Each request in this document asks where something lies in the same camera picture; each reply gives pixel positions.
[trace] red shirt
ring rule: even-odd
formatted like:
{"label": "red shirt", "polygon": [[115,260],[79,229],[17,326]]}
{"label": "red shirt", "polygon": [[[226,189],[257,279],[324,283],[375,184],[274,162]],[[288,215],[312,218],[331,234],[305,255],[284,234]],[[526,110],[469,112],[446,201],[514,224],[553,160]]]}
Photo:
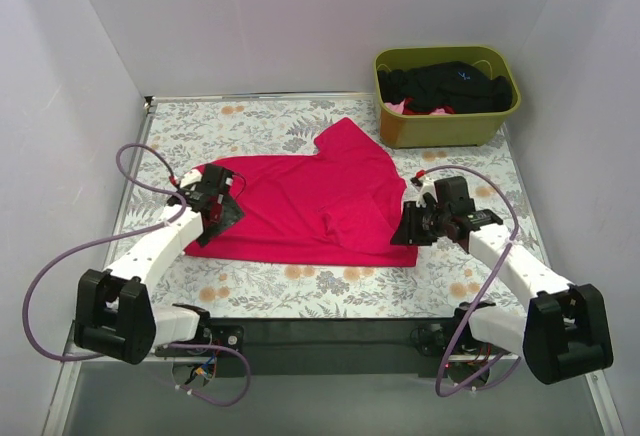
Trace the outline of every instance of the red shirt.
{"label": "red shirt", "polygon": [[[344,118],[315,139],[312,156],[215,161],[247,181],[246,216],[190,256],[266,263],[415,266],[417,248],[392,246],[405,182],[389,155]],[[232,195],[242,190],[234,184]]]}

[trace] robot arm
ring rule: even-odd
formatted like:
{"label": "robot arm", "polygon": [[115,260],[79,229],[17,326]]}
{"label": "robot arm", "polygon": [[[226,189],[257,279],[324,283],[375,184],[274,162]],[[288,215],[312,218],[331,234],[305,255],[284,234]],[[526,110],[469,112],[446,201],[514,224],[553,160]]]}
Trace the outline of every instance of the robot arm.
{"label": "robot arm", "polygon": [[[188,172],[178,191],[187,200],[183,215],[144,236],[124,256],[103,271],[88,270],[78,284],[74,342],[132,364],[152,348],[198,336],[201,319],[209,314],[188,305],[153,307],[158,281],[193,241],[208,241],[235,224],[243,214],[229,195],[233,172],[208,164],[201,173]],[[171,198],[160,221],[180,206]]]}
{"label": "robot arm", "polygon": [[[417,201],[404,204],[393,244],[431,245],[441,236],[493,268],[510,231],[490,210],[477,211],[464,178],[412,179]],[[460,344],[482,341],[525,359],[532,373],[551,384],[613,364],[604,300],[590,284],[577,286],[515,243],[498,277],[528,310],[526,317],[484,303],[469,318]],[[456,311],[462,319],[468,304]]]}

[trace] wire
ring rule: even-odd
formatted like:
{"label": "wire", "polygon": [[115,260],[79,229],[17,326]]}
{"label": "wire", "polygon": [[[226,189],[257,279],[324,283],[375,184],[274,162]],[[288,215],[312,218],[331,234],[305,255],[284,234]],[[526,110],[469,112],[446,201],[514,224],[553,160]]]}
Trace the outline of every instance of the wire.
{"label": "wire", "polygon": [[[473,373],[471,376],[469,376],[467,379],[462,381],[460,384],[456,385],[451,391],[445,392],[445,391],[442,390],[442,381],[444,379],[444,374],[445,374],[445,371],[447,369],[447,364],[449,363],[449,358],[453,354],[453,351],[454,351],[456,345],[458,344],[458,340],[460,339],[460,336],[462,335],[462,332],[464,331],[464,328],[467,326],[467,323],[469,322],[469,318],[471,318],[471,315],[475,311],[475,309],[478,306],[478,304],[480,304],[480,301],[482,300],[483,296],[485,295],[485,293],[489,289],[489,286],[491,286],[491,283],[493,283],[493,281],[498,276],[498,272],[502,268],[502,265],[504,264],[505,260],[507,259],[507,256],[509,256],[509,252],[511,251],[511,248],[513,246],[515,238],[518,235],[518,232],[520,231],[520,223],[518,222],[518,215],[516,214],[516,210],[514,209],[513,205],[509,202],[509,200],[507,199],[505,194],[502,192],[502,190],[493,181],[491,181],[484,174],[482,174],[482,173],[480,173],[480,172],[478,172],[478,171],[476,171],[474,169],[466,168],[464,166],[458,166],[458,165],[455,165],[455,164],[446,164],[446,165],[442,165],[442,166],[436,166],[435,168],[431,168],[431,169],[425,170],[424,174],[426,175],[426,174],[429,174],[429,173],[433,173],[434,171],[442,171],[443,169],[455,169],[455,170],[459,170],[459,171],[466,171],[467,173],[471,173],[471,174],[479,177],[480,179],[482,179],[486,183],[488,183],[496,191],[496,193],[500,196],[500,198],[502,198],[502,200],[504,201],[505,205],[507,206],[507,209],[509,210],[509,213],[511,213],[511,218],[513,219],[513,230],[511,231],[511,234],[509,236],[509,240],[507,241],[507,244],[506,244],[504,250],[502,251],[502,254],[500,255],[500,258],[498,258],[498,261],[496,262],[496,265],[491,270],[491,273],[489,274],[489,277],[487,278],[485,283],[482,285],[482,287],[480,288],[480,291],[478,291],[478,294],[476,294],[476,297],[473,299],[473,301],[469,305],[469,308],[467,309],[466,313],[462,317],[462,320],[460,321],[460,324],[458,325],[458,327],[454,331],[453,336],[452,336],[451,340],[449,341],[449,345],[447,346],[447,349],[444,352],[444,356],[442,356],[442,360],[440,361],[440,366],[438,367],[438,376],[436,377],[436,394],[438,396],[440,396],[440,397],[446,398],[448,396],[452,396],[452,395],[456,394],[457,392],[461,391],[463,388],[464,389],[469,389],[469,385],[471,383],[473,383],[473,381],[478,376],[480,376],[480,375],[486,373],[487,371],[489,371],[489,369],[494,364],[496,364],[498,361],[500,361],[500,359],[502,359],[502,357],[505,354],[507,354],[506,352],[501,351],[500,353],[498,353],[498,355],[495,358],[493,358],[493,360],[489,361],[486,365],[484,365],[478,371]],[[502,383],[509,376],[511,376],[511,374],[515,371],[515,369],[517,368],[517,366],[519,364],[520,364],[520,358],[516,359],[516,361],[509,368],[509,370],[505,374],[503,374],[500,378],[498,378],[496,381],[493,381],[493,382],[491,382],[489,384],[486,384],[486,385],[484,385],[484,386],[482,386],[480,388],[476,388],[476,389],[477,390],[486,390],[486,389],[494,388],[498,384]]]}
{"label": "wire", "polygon": [[[209,332],[209,344],[212,344],[212,343],[213,343],[213,334]],[[202,349],[200,351],[187,351],[187,353],[189,353],[191,356],[200,356],[202,353],[205,353],[206,351],[207,351],[206,349]]]}
{"label": "wire", "polygon": [[[214,341],[214,344],[220,345],[220,340],[216,339]],[[218,367],[218,360],[217,360],[218,354],[220,354],[220,350],[214,351],[213,354],[211,355],[211,357],[207,360],[207,362],[205,362],[203,365],[201,365],[200,368],[206,370],[207,366],[209,366],[211,364],[211,362],[214,361],[214,363],[213,363],[213,371],[214,371],[213,375],[215,376],[215,374],[216,374],[215,371],[216,371],[216,368]]]}
{"label": "wire", "polygon": [[115,236],[109,236],[106,238],[101,238],[101,239],[96,239],[95,241],[90,241],[88,243],[84,243],[81,244],[79,246],[76,246],[75,248],[71,248],[67,251],[65,251],[64,253],[60,254],[59,256],[56,256],[55,258],[53,258],[51,261],[49,261],[44,268],[42,268],[38,274],[36,274],[35,278],[33,278],[33,281],[31,281],[31,284],[29,285],[29,287],[27,288],[27,292],[24,296],[24,300],[22,301],[22,327],[24,329],[24,334],[27,337],[27,340],[29,341],[29,343],[31,344],[31,346],[33,346],[33,349],[35,349],[38,353],[40,353],[42,356],[44,356],[45,358],[48,359],[53,359],[54,361],[59,361],[62,363],[69,363],[69,362],[74,362],[74,361],[87,361],[89,359],[95,359],[95,358],[99,358],[101,356],[103,356],[102,354],[97,354],[97,353],[92,353],[92,354],[87,354],[87,355],[82,355],[82,356],[65,356],[65,355],[59,355],[59,354],[54,354],[51,353],[49,351],[47,351],[46,349],[44,349],[40,343],[38,343],[38,341],[36,340],[35,336],[33,335],[33,331],[31,330],[31,322],[29,321],[29,305],[31,304],[31,298],[33,297],[33,293],[36,290],[38,284],[40,283],[40,281],[42,280],[42,278],[44,277],[45,274],[47,274],[49,272],[49,270],[51,268],[53,268],[56,264],[58,264],[59,262],[61,262],[62,260],[68,258],[69,256],[78,253],[80,251],[83,251],[85,249],[89,249],[89,248],[93,248],[94,246],[99,246],[101,244],[106,244],[106,243],[111,243],[113,241],[119,241],[121,239],[126,239],[126,238],[131,238],[132,236],[139,236],[141,234],[145,234],[145,233],[150,233],[152,231],[155,231],[157,229],[161,229],[163,228],[167,223],[173,223],[174,221],[176,221],[177,219],[179,219],[187,210],[187,201],[184,199],[184,197],[175,192],[175,191],[169,191],[166,189],[161,189],[161,188],[156,188],[154,186],[150,186],[148,184],[142,183],[140,181],[138,181],[136,178],[134,178],[133,176],[131,176],[124,168],[124,165],[122,164],[122,153],[124,153],[127,149],[130,148],[141,148],[145,151],[149,151],[150,153],[152,153],[156,158],[158,158],[160,160],[160,162],[167,168],[167,170],[169,171],[169,174],[171,175],[172,178],[175,178],[174,174],[173,174],[173,170],[171,169],[171,166],[169,165],[169,163],[162,157],[162,155],[160,153],[158,153],[155,149],[145,145],[145,144],[139,144],[139,143],[131,143],[131,144],[125,144],[124,146],[122,146],[118,152],[116,153],[116,165],[118,166],[118,171],[120,171],[120,173],[122,173],[122,175],[131,183],[133,183],[136,186],[139,186],[143,189],[147,189],[149,191],[153,191],[154,193],[160,193],[160,194],[166,194],[167,196],[175,196],[178,198],[178,200],[180,201],[180,210],[174,214],[173,216],[171,216],[167,221],[162,221],[158,224],[154,224],[153,226],[149,226],[147,228],[142,228],[142,229],[136,229],[134,231],[129,231],[128,233],[123,233],[123,234],[118,234]]}
{"label": "wire", "polygon": [[[216,339],[215,343],[219,345],[220,344],[220,340]],[[220,361],[218,359],[218,355],[219,354],[220,354],[220,350],[217,350],[217,351],[215,351],[213,353],[213,356],[215,357],[215,362],[213,364],[213,374],[211,375],[211,379],[215,378],[216,377],[216,373],[218,372],[218,361]]]}
{"label": "wire", "polygon": [[187,391],[188,394],[191,394],[191,395],[195,396],[198,399],[206,401],[209,404],[213,404],[214,406],[220,406],[220,407],[223,407],[223,408],[227,408],[229,406],[233,406],[238,401],[240,401],[242,398],[244,398],[244,396],[247,394],[247,391],[249,391],[249,387],[251,386],[251,366],[249,365],[249,361],[247,361],[247,358],[245,358],[238,351],[235,351],[233,349],[227,348],[225,346],[218,346],[218,345],[215,345],[215,344],[172,343],[168,347],[169,348],[176,348],[176,349],[205,349],[205,350],[206,349],[211,349],[213,351],[222,351],[224,353],[233,354],[240,361],[242,361],[242,364],[244,365],[244,369],[245,369],[245,372],[246,372],[246,377],[245,377],[244,387],[242,388],[240,393],[238,393],[238,395],[236,397],[234,397],[233,399],[230,399],[229,401],[219,401],[219,400],[214,399],[214,398],[212,398],[212,397],[210,397],[210,396],[208,396],[206,394],[202,394],[202,393],[199,393],[198,391],[194,391],[190,387],[188,387],[188,386],[186,386],[184,384],[180,384],[180,385],[174,386],[171,383],[162,380],[163,384],[170,385],[172,387],[179,387],[180,389],[182,389],[184,391]]}
{"label": "wire", "polygon": [[247,189],[247,178],[245,178],[243,175],[241,175],[240,173],[235,173],[236,176],[240,176],[242,178],[242,181],[244,181],[244,185],[242,186],[242,189],[240,190],[240,192],[238,193],[238,196],[236,196],[236,200],[238,200],[240,198],[240,195],[242,193],[244,193],[244,190]]}
{"label": "wire", "polygon": [[484,360],[482,361],[483,363],[486,363],[488,358],[488,354],[491,351],[491,345],[487,345],[487,344],[483,344],[480,348],[478,348],[478,353],[476,354],[476,357],[473,361],[469,361],[467,364],[470,366],[473,366],[474,364],[476,364],[479,360],[480,360],[480,356],[482,356],[482,350],[487,348],[487,355],[485,355],[486,357],[484,358]]}
{"label": "wire", "polygon": [[493,66],[491,66],[491,63],[486,59],[481,59],[480,61],[476,61],[471,66],[475,68],[480,63],[487,63],[487,66],[489,66],[489,79],[493,79]]}
{"label": "wire", "polygon": [[189,373],[189,377],[187,378],[187,380],[184,382],[185,385],[190,384],[191,382],[193,382],[194,379],[196,379],[196,377],[198,376],[196,374],[196,370],[198,369],[197,365],[194,365],[191,368],[191,372]]}
{"label": "wire", "polygon": [[487,355],[485,356],[484,360],[482,361],[483,363],[486,363],[487,361],[489,361],[489,357],[491,356],[491,345],[489,344],[487,346]]}
{"label": "wire", "polygon": [[[425,347],[427,347],[429,343],[432,343],[432,341],[430,339],[424,339],[422,337],[423,331],[427,331],[427,330],[428,328],[425,328],[423,326],[418,326],[417,328],[413,328],[409,333],[409,341],[416,348],[418,353],[420,353],[422,356],[428,357],[428,356],[431,356],[431,354],[429,354],[428,350],[426,350]],[[414,333],[416,331],[418,332],[417,337],[414,336]]]}

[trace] floral mat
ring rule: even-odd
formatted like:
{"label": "floral mat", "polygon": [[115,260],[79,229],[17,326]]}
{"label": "floral mat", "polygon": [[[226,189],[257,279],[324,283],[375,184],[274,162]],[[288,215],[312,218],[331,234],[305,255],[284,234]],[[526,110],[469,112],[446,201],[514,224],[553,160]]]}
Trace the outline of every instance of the floral mat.
{"label": "floral mat", "polygon": [[[313,154],[313,139],[344,117],[379,142],[377,109],[372,99],[363,98],[160,103],[147,143],[165,155],[176,175],[181,175],[196,164],[228,156]],[[522,226],[520,241],[542,257],[502,132],[482,147],[383,148],[406,179],[421,168],[440,164],[468,166],[489,176],[516,208]],[[453,174],[443,171],[441,176]],[[149,154],[142,157],[138,178],[168,187],[165,168]],[[510,225],[506,208],[493,189],[472,176],[467,180],[478,207],[493,209]],[[405,197],[414,195],[408,188]],[[164,202],[162,195],[134,188],[121,230],[154,223]],[[134,242],[120,242],[116,255]],[[488,268],[445,239],[437,246],[420,248],[415,268],[280,265],[183,256],[161,279],[152,299],[163,305],[194,304],[217,317],[447,317],[461,302],[474,297],[488,273]],[[522,311],[500,282],[490,288],[487,298]]]}

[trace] laundry basket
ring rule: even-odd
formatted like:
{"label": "laundry basket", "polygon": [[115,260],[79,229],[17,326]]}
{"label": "laundry basket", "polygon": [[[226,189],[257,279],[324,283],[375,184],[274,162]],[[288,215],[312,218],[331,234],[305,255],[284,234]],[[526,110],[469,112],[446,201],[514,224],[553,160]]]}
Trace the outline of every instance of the laundry basket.
{"label": "laundry basket", "polygon": [[[385,106],[378,83],[379,69],[408,70],[452,61],[474,65],[491,79],[504,76],[511,84],[511,107],[498,113],[402,115]],[[520,91],[507,62],[500,53],[486,46],[388,49],[378,55],[373,69],[380,105],[380,138],[392,148],[480,146],[488,142],[520,106]]]}

